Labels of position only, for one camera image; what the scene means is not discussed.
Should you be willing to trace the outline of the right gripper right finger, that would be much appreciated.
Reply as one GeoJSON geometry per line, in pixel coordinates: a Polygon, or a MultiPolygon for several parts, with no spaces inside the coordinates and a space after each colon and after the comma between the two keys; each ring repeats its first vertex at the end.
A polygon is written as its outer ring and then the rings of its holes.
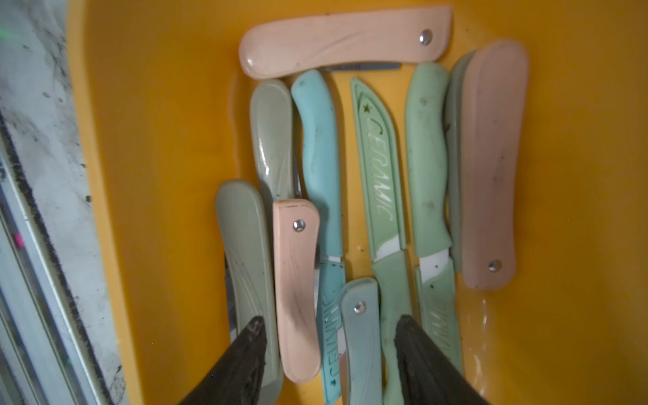
{"type": "Polygon", "coordinates": [[[413,317],[400,317],[395,346],[403,400],[406,404],[489,404],[413,317]]]}

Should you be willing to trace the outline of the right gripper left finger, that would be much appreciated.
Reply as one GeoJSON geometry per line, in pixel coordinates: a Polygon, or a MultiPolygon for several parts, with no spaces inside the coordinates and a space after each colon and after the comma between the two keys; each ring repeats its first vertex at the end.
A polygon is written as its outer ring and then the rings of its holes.
{"type": "Polygon", "coordinates": [[[182,404],[257,404],[261,394],[266,324],[253,317],[182,404]]]}

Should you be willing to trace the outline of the sage green folding knife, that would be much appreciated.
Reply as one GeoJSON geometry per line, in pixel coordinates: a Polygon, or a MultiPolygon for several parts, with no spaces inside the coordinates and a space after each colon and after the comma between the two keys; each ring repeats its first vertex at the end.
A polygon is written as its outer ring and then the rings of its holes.
{"type": "Polygon", "coordinates": [[[229,180],[215,198],[224,244],[229,337],[234,340],[255,316],[265,320],[268,346],[259,403],[274,404],[284,383],[278,348],[273,265],[265,208],[250,182],[229,180]]]}

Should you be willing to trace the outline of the pink folding knife top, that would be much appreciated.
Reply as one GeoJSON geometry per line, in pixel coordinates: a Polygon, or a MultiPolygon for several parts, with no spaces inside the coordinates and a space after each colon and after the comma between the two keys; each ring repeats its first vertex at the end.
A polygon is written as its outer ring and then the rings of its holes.
{"type": "Polygon", "coordinates": [[[322,363],[314,298],[319,228],[320,215],[312,202],[273,203],[278,345],[285,376],[295,383],[314,379],[322,363]]]}

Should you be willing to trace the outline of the teal ceramic knife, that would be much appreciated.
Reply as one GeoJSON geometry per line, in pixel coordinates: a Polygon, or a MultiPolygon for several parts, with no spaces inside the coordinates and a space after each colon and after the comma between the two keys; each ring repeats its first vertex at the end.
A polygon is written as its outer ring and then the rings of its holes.
{"type": "Polygon", "coordinates": [[[344,247],[336,111],[327,83],[317,70],[299,76],[292,85],[291,94],[303,126],[305,190],[320,214],[317,331],[322,356],[323,400],[325,404],[334,404],[342,395],[339,296],[346,284],[342,260],[344,247]]]}

